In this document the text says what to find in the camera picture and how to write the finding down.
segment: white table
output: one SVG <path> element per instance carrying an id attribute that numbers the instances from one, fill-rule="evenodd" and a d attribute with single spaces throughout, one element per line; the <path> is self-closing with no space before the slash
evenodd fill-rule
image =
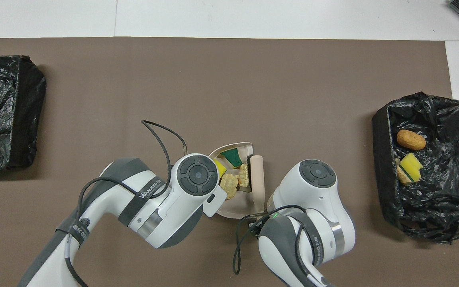
<path id="1" fill-rule="evenodd" d="M 459 99 L 459 15 L 445 0 L 0 0 L 0 37 L 214 37 L 446 42 Z"/>

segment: brown potato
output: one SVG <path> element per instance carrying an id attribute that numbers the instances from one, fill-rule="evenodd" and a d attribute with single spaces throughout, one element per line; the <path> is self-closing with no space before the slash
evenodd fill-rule
<path id="1" fill-rule="evenodd" d="M 406 147 L 407 149 L 413 149 L 414 151 L 418 151 L 426 147 L 426 140 L 421 135 L 412 131 L 399 131 L 397 139 L 400 146 Z"/>

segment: beige cylindrical handle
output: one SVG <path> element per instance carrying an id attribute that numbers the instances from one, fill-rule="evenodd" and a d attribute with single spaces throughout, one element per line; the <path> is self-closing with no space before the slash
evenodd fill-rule
<path id="1" fill-rule="evenodd" d="M 255 213 L 265 210 L 265 176 L 263 173 L 263 157 L 253 155 L 250 158 L 251 194 L 255 204 Z"/>

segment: brown mat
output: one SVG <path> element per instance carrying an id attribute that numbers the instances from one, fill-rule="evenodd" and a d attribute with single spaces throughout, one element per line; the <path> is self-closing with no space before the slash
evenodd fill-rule
<path id="1" fill-rule="evenodd" d="M 139 120 L 182 134 L 191 152 L 250 141 L 264 158 L 267 198 L 307 158 L 339 176 L 355 249 L 320 268 L 338 286 L 459 286 L 459 240 L 420 243 L 381 216 L 371 117 L 418 91 L 451 97 L 444 42 L 192 38 L 0 39 L 30 55 L 47 95 L 35 163 L 0 173 L 0 286 L 16 285 L 75 207 L 82 186 L 119 157 L 166 178 L 164 155 Z M 182 155 L 160 131 L 173 159 Z M 236 220 L 203 216 L 175 247 L 155 250 L 105 216 L 75 266 L 91 286 L 281 286 L 257 241 L 231 259 Z"/>

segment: crumpled plastic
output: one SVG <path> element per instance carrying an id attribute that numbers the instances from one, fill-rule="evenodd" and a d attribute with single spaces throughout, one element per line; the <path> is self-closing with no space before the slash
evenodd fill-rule
<path id="1" fill-rule="evenodd" d="M 394 100 L 373 116 L 373 155 L 381 210 L 387 222 L 414 238 L 451 243 L 459 238 L 459 100 L 423 92 Z M 426 147 L 397 144 L 407 129 Z M 395 158 L 414 152 L 423 168 L 419 182 L 397 180 Z"/>
<path id="2" fill-rule="evenodd" d="M 45 89 L 28 56 L 0 56 L 0 170 L 33 163 Z"/>

